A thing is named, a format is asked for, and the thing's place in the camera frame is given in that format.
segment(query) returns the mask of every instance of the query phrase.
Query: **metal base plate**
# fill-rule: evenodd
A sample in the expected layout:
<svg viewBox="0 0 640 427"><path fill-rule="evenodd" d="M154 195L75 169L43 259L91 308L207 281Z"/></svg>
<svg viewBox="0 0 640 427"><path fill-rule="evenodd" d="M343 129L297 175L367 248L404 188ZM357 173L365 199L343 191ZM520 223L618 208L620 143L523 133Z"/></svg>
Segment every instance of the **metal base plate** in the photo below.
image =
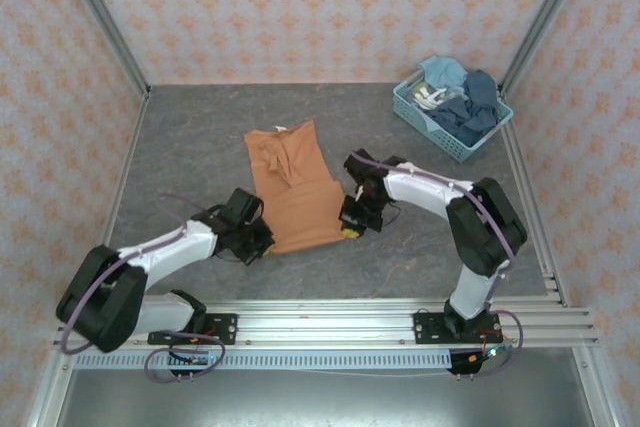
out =
<svg viewBox="0 0 640 427"><path fill-rule="evenodd" d="M417 312L413 314L413 332L416 344L499 344L503 340L497 315L482 316L473 329L456 337L445 327L443 313Z"/></svg>
<svg viewBox="0 0 640 427"><path fill-rule="evenodd" d="M237 314L205 314L205 323L208 329L207 335L221 340L224 345L234 345L236 343ZM174 337L162 332L151 332L147 342L149 345L193 345L190 339ZM212 345L214 342L202 340L199 344Z"/></svg>

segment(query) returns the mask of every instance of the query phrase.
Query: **orange floral pattern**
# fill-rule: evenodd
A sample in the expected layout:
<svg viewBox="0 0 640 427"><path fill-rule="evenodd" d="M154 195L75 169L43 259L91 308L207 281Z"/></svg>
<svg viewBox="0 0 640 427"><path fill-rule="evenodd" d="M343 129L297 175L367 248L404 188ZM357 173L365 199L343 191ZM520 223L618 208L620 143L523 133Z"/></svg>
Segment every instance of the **orange floral pattern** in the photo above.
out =
<svg viewBox="0 0 640 427"><path fill-rule="evenodd" d="M0 423L18 426L56 303L99 241L140 100L83 0L0 6Z"/></svg>
<svg viewBox="0 0 640 427"><path fill-rule="evenodd" d="M596 309L640 418L640 0L567 0L511 96L574 303Z"/></svg>
<svg viewBox="0 0 640 427"><path fill-rule="evenodd" d="M499 79L542 1L106 0L151 84L394 82L435 53Z"/></svg>

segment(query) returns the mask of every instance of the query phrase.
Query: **clothing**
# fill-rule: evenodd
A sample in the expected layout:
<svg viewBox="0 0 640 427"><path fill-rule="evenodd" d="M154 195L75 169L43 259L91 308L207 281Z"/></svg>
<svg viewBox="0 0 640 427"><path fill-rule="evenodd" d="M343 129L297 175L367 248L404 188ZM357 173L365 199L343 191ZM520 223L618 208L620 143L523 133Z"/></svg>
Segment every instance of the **clothing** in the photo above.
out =
<svg viewBox="0 0 640 427"><path fill-rule="evenodd" d="M467 71L455 59L448 57L429 57L418 64L424 70L424 80L427 84L442 89L444 87L459 87L466 77Z"/></svg>
<svg viewBox="0 0 640 427"><path fill-rule="evenodd" d="M344 193L331 178L312 120L292 130L245 135L256 193L274 253L294 252L344 239L339 220Z"/></svg>
<svg viewBox="0 0 640 427"><path fill-rule="evenodd" d="M498 125L498 98L493 78L476 70L463 84L468 99L462 96L443 102L426 115L467 147L472 147Z"/></svg>

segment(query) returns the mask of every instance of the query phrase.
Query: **enclosure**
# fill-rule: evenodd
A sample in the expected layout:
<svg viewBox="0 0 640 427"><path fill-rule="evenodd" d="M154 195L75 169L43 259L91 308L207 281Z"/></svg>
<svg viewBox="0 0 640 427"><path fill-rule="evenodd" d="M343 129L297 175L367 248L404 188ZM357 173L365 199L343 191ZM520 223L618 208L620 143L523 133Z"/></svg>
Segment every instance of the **enclosure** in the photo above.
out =
<svg viewBox="0 0 640 427"><path fill-rule="evenodd" d="M2 0L3 425L636 425L638 5ZM490 74L513 110L463 162L393 112L434 55ZM512 368L473 384L431 372L453 347L418 345L412 315L442 311L461 261L448 223L408 203L380 233L251 265L213 256L155 284L238 314L197 394L146 381L146 336L59 352L55 308L93 246L174 229L159 191L205 206L255 192L245 135L308 120L345 194L359 148L499 182L528 234L495 302L523 324Z"/></svg>

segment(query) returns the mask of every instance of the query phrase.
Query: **gray mat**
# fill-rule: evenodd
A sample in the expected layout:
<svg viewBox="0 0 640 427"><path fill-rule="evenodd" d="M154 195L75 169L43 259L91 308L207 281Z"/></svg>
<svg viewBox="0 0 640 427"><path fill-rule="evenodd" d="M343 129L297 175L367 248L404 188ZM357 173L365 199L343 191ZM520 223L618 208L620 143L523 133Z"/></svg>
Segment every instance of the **gray mat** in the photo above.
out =
<svg viewBox="0 0 640 427"><path fill-rule="evenodd" d="M254 191L243 136L274 125L294 127L314 118L329 170L345 192L354 188L342 164L364 147L384 159L398 155L461 180L491 176L525 221L500 135L458 164L391 111L391 84L282 84L154 87L118 211L111 245L118 248L175 228L155 204L160 190L179 192L210 206L236 187ZM185 216L193 210L175 205ZM388 209L385 215L394 214ZM447 297L460 273L448 224L430 212L402 205L381 233L287 255L250 266L220 259L194 263L151 292L180 288L201 300ZM545 292L531 242L501 295Z"/></svg>

